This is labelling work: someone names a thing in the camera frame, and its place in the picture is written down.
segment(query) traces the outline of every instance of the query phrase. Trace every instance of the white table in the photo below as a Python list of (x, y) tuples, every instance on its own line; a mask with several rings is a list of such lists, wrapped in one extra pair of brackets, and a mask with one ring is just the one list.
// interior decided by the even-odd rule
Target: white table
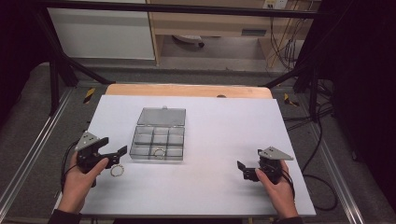
[[(136, 162), (129, 156), (143, 107), (186, 108), (184, 160)], [(88, 130), (109, 137), (102, 154), (127, 146), (125, 172), (97, 177), (81, 211), (88, 217), (262, 217), (274, 215), (260, 182), (244, 180), (236, 161), (258, 167), (258, 148), (295, 158), (276, 100), (104, 95)], [(287, 161), (301, 216), (314, 216), (297, 161)]]

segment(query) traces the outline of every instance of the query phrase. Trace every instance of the white cabinet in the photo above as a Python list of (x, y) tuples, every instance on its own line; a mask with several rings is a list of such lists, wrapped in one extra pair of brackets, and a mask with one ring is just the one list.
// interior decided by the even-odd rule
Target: white cabinet
[[(145, 3), (145, 0), (95, 2)], [(147, 12), (49, 8), (64, 52), (73, 58), (154, 60)]]

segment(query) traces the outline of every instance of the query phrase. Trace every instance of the tape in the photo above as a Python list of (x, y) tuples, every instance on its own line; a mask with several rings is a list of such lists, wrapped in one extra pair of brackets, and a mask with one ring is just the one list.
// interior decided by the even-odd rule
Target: tape
[(298, 102), (293, 102), (289, 99), (289, 96), (285, 93), (285, 105), (294, 105), (294, 106), (300, 106)]
[(90, 102), (91, 97), (93, 96), (93, 93), (95, 92), (95, 88), (90, 88), (87, 91), (87, 94), (85, 95), (84, 101), (82, 102), (83, 104), (87, 104)]

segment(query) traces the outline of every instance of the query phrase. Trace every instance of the white panel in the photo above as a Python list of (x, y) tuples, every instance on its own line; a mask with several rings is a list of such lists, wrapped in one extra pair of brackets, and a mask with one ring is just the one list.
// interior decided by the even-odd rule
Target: white panel
[[(254, 217), (273, 215), (260, 182), (243, 179), (236, 161), (257, 167), (258, 148), (273, 146), (295, 158), (276, 100), (210, 97), (102, 96), (89, 131), (109, 137), (103, 154), (132, 144), (143, 107), (185, 108), (182, 163), (140, 163), (121, 158), (125, 172), (104, 170), (82, 214), (91, 216)], [(315, 209), (297, 160), (287, 161), (302, 216)]]
[(147, 12), (49, 8), (49, 14), (70, 57), (154, 60)]

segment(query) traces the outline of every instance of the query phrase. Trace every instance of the power strip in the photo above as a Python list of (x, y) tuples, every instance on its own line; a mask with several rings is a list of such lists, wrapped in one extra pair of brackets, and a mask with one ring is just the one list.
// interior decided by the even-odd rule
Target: power strip
[(288, 0), (265, 0), (262, 8), (285, 9)]

